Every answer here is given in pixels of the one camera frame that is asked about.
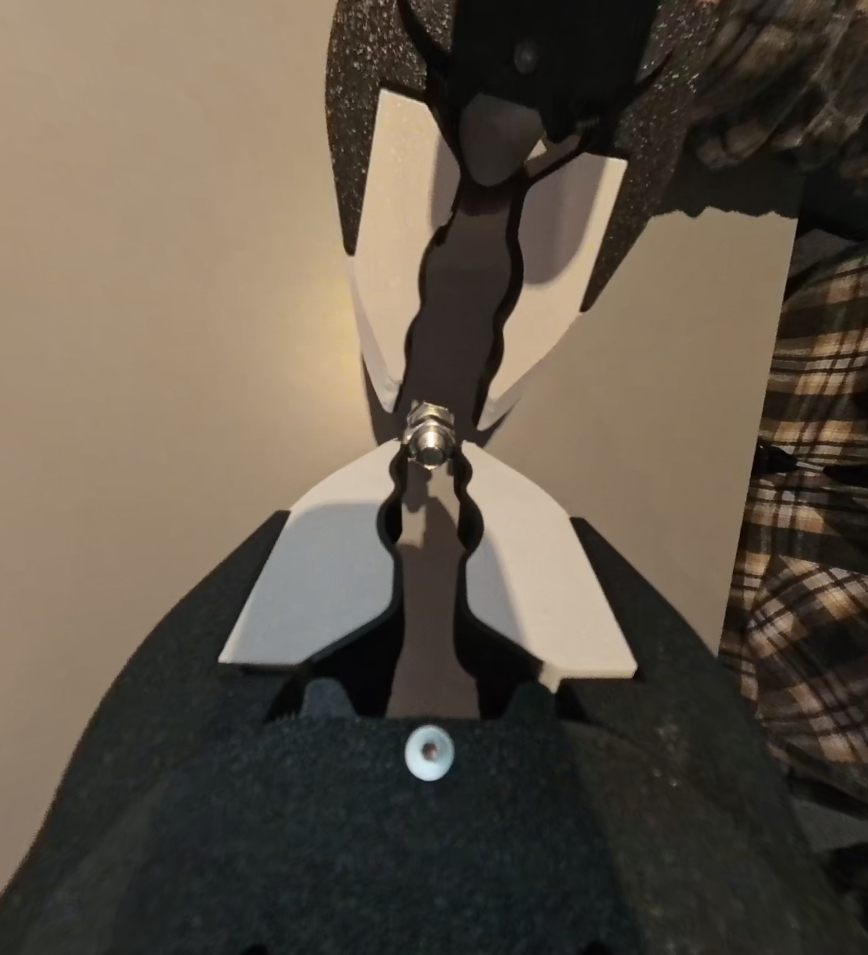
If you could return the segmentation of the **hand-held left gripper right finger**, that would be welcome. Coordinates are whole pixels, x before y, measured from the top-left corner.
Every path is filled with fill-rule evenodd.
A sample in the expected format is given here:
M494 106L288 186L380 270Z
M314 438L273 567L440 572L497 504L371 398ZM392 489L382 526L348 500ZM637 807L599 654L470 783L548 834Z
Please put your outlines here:
M472 623L551 690L566 679L631 679L638 664L567 511L470 441L456 479L459 597Z

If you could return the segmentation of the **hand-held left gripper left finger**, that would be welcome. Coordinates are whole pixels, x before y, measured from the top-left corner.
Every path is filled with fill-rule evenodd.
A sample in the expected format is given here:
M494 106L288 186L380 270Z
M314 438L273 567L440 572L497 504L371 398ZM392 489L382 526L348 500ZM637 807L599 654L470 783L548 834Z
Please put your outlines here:
M292 669L396 608L405 466L401 442L386 441L293 504L218 662Z

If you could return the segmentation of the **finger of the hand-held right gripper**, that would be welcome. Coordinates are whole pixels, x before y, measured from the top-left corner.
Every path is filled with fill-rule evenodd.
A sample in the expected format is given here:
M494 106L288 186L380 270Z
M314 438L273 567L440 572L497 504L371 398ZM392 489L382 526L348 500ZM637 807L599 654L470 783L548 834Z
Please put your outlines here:
M363 363L384 412L395 411L408 331L421 309L423 262L450 220L461 167L428 105L381 90L348 277Z
M582 153L526 191L517 227L523 282L503 324L503 354L478 421L492 428L582 311L628 163Z

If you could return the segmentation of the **person's right forearm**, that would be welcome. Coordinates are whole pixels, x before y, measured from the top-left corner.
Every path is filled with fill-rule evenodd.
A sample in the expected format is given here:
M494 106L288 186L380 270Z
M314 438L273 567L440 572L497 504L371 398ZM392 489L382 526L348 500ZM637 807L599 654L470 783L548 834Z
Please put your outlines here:
M709 168L757 154L833 166L868 190L868 1L718 2L691 148Z

